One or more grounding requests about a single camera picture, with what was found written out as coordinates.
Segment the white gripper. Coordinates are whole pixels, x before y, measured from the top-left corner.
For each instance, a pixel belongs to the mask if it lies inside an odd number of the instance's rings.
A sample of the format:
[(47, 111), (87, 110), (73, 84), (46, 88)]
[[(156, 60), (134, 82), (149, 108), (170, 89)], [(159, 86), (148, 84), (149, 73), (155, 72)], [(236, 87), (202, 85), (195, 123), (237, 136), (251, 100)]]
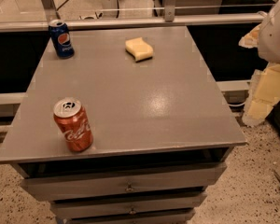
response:
[(238, 45), (247, 49), (258, 47), (260, 58), (269, 62), (263, 71), (256, 70), (252, 75), (245, 101), (242, 121), (254, 127), (260, 125), (280, 101), (280, 0), (261, 25), (241, 37)]

